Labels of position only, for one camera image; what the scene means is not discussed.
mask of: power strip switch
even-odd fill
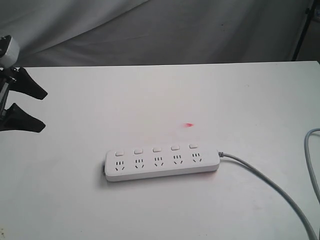
[[[216,171],[218,151],[208,142],[175,143],[110,150],[104,171],[110,182]]]

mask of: cable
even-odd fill
[[[301,222],[304,225],[304,228],[308,234],[308,237],[310,240],[318,240],[317,235],[315,231],[313,230],[310,222],[308,221],[307,217],[305,214],[302,212],[300,207],[295,203],[295,201],[284,191],[282,190],[275,182],[273,182],[271,179],[269,179],[267,176],[265,176],[262,172],[260,172],[258,169],[247,163],[246,161],[242,160],[239,157],[219,152],[219,157],[223,158],[230,158],[233,160],[236,160],[237,162],[243,164],[246,166],[252,173],[257,175],[259,178],[261,178],[263,181],[265,181],[267,184],[269,184],[274,190],[276,190],[287,202],[288,204],[292,207],[292,209],[295,211],[295,213],[298,215],[300,218]]]
[[[304,137],[304,154],[305,154],[306,166],[308,167],[312,187],[313,187],[314,193],[316,195],[316,198],[318,199],[319,204],[320,204],[320,190],[319,190],[319,186],[317,183],[314,169],[311,164],[310,153],[309,153],[309,137],[314,132],[320,132],[320,128],[312,129],[312,130],[308,131],[307,134],[305,135],[305,137]]]

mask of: white tabletop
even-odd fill
[[[317,62],[27,70],[48,96],[10,92],[7,108],[46,128],[0,132],[1,240],[308,239],[287,202],[231,161],[215,173],[102,175],[109,149],[207,140],[279,184],[319,231],[303,149],[320,127]],[[319,145],[312,136],[318,181]]]

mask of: power socket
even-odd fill
[[[110,182],[216,171],[218,151],[208,142],[176,143],[113,149],[104,171]]]

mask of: power strip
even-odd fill
[[[216,171],[219,154],[208,142],[114,149],[106,154],[110,182]]]

